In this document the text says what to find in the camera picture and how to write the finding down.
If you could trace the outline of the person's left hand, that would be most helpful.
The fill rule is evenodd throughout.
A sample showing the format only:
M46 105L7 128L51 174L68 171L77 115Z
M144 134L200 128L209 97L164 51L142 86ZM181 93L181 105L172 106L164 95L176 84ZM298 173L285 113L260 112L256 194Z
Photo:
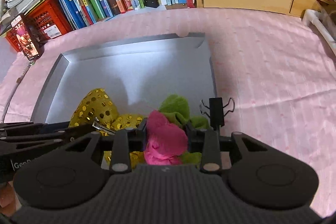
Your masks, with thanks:
M17 211L17 197L13 188L13 182L1 184L0 210L5 216L12 216Z

